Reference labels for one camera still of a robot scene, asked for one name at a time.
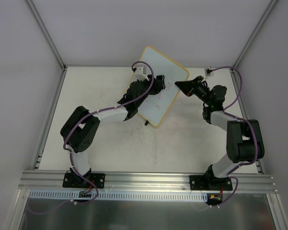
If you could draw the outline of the yellow framed whiteboard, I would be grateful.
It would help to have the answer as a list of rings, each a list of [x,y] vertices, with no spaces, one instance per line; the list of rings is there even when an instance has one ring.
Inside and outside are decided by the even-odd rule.
[[[152,46],[144,48],[140,60],[152,68],[154,75],[165,77],[165,89],[157,95],[149,95],[138,108],[138,114],[154,127],[158,127],[178,96],[177,81],[186,81],[188,70]]]

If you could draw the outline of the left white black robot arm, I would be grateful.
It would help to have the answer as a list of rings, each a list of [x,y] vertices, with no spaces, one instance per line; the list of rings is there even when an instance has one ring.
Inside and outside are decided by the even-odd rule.
[[[63,149],[70,152],[72,167],[68,174],[68,182],[79,188],[89,187],[90,181],[94,183],[91,168],[88,163],[86,150],[93,143],[93,139],[100,125],[127,121],[138,113],[138,108],[149,95],[157,95],[165,89],[165,76],[152,77],[146,80],[133,81],[123,97],[114,107],[90,112],[83,106],[78,106],[66,123],[60,135],[63,137]]]

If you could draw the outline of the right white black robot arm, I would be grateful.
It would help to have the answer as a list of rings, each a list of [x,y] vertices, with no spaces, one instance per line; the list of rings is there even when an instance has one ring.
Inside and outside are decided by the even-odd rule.
[[[264,156],[264,144],[257,120],[245,120],[225,112],[225,86],[209,88],[202,76],[177,81],[175,85],[187,96],[203,102],[203,119],[226,132],[226,154],[210,165],[204,175],[191,179],[191,189],[217,190],[227,185],[229,175],[241,166],[253,164]]]

